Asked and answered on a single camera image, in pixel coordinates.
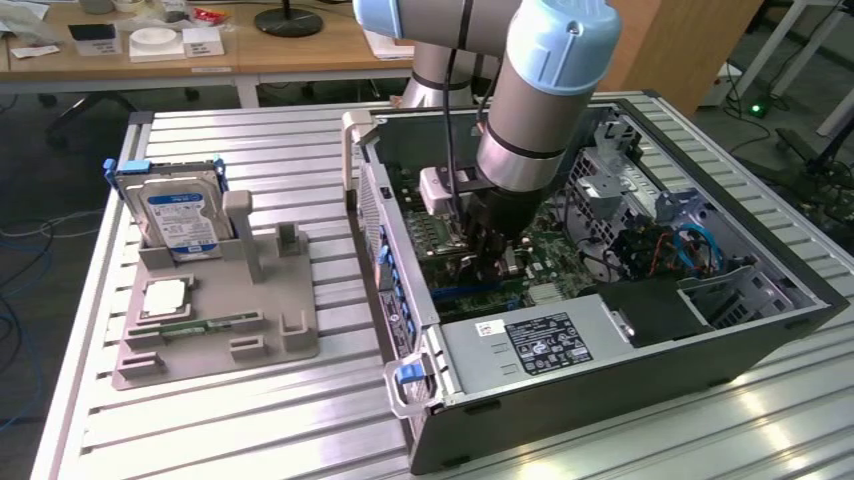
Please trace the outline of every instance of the light blue joint cover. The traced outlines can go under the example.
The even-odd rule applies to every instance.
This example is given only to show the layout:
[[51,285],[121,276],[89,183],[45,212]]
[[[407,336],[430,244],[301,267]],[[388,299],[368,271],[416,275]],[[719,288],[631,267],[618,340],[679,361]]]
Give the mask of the light blue joint cover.
[[604,77],[622,23],[604,0],[522,0],[507,57],[524,81],[552,95],[592,91]]
[[352,9],[362,28],[387,37],[403,38],[398,0],[354,0]]

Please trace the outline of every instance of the blue hard drive label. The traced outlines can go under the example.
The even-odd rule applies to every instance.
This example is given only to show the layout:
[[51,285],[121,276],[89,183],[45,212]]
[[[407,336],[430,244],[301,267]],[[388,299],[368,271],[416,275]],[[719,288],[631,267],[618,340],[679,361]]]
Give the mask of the blue hard drive label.
[[148,209],[163,241],[173,252],[204,253],[216,248],[216,232],[203,215],[204,196],[200,193],[151,196]]

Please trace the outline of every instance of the wooden desk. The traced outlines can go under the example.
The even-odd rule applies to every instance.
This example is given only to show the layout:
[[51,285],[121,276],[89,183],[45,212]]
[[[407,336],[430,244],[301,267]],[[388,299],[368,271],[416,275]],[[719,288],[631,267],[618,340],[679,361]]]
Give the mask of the wooden desk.
[[352,5],[312,7],[293,4],[313,11],[323,18],[323,30],[303,38],[277,38],[252,26],[259,12],[268,5],[239,5],[240,72],[320,72],[327,70],[370,70],[411,68],[410,60],[382,61],[371,53],[362,27],[355,21]]
[[9,38],[8,48],[0,43],[0,94],[232,85],[237,88],[240,106],[256,108],[255,89],[260,83],[408,77],[410,61],[384,62],[371,54],[351,5],[300,5],[315,10],[326,22],[319,34],[300,39],[276,38],[255,28],[255,14],[275,6],[216,6],[232,15],[232,29],[221,35],[225,55],[132,63],[127,33],[125,53],[81,57],[67,27],[108,23],[132,14],[87,15],[77,4],[52,4],[45,21],[65,40],[61,51],[43,57],[9,59],[8,48],[21,46],[20,41]]

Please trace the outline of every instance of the floor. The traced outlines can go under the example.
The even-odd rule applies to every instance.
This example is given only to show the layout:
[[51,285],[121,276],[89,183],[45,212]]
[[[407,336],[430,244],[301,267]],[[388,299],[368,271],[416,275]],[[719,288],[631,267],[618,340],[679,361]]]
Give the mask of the floor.
[[[732,54],[732,61],[738,65],[746,66],[750,63],[769,33],[770,30],[762,29],[757,34],[744,37]],[[794,43],[786,43],[781,47],[759,77],[759,88],[754,87],[747,93],[746,101],[761,94],[762,81],[767,82],[774,76],[778,66],[795,48]],[[386,95],[399,94],[403,85],[402,80],[383,81],[380,90]],[[821,57],[814,58],[790,88],[790,111],[771,112],[761,123],[771,130],[777,127],[794,128],[805,135],[807,141],[821,148],[826,140],[814,134],[814,130],[837,102],[845,97],[851,85],[853,72]],[[267,105],[371,100],[364,82],[359,86],[352,82],[317,84],[313,98],[303,96],[301,84],[276,87],[265,87],[261,90],[263,102]],[[185,100],[180,89],[132,92],[127,96],[140,109],[151,111],[207,110],[236,108],[239,105],[236,92],[229,87],[203,88],[200,93],[201,98],[196,102]],[[48,219],[71,212],[103,208],[108,189],[100,175],[100,164],[105,158],[119,155],[127,115],[113,105],[99,106],[67,128],[69,147],[64,151],[56,151],[45,146],[40,132],[79,96],[68,94],[59,95],[57,98],[59,105],[48,109],[41,107],[35,96],[20,96],[13,109],[0,114],[0,132],[4,139],[0,159],[0,212],[4,213],[0,225],[21,220],[24,216]],[[9,97],[0,98],[0,105],[8,105],[9,101]],[[757,127],[734,120],[719,109],[700,110],[694,120],[724,148],[762,134]],[[739,150],[739,154],[775,168],[786,168],[793,164],[793,159],[774,149],[774,139],[746,146]],[[854,161],[854,139],[849,139],[838,159],[846,163]],[[95,228],[97,222],[97,215],[83,217],[60,224],[56,233],[85,231]],[[13,240],[17,239],[0,237],[0,242]],[[44,237],[32,237],[27,245],[40,248],[44,240]],[[95,235],[56,239],[51,246],[49,271],[31,289],[9,298],[20,321],[33,338],[44,388],[35,407],[21,421],[0,431],[3,479],[27,478],[32,468],[93,245]],[[0,245],[0,278],[15,272],[31,258],[32,253],[21,253]],[[32,279],[37,273],[37,269],[33,269],[20,280]],[[8,341],[0,343],[0,362],[8,356],[9,345]],[[21,351],[17,361],[0,375],[0,425],[19,413],[36,391],[33,371],[24,353]]]

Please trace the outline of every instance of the black lamp base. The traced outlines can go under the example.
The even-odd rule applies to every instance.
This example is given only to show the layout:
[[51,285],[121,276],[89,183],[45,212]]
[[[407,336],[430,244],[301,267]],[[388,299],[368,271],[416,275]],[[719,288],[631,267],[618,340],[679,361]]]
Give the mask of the black lamp base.
[[284,9],[273,8],[255,16],[257,29],[276,37],[307,37],[323,29],[323,19],[307,10],[291,9],[291,18],[284,18]]

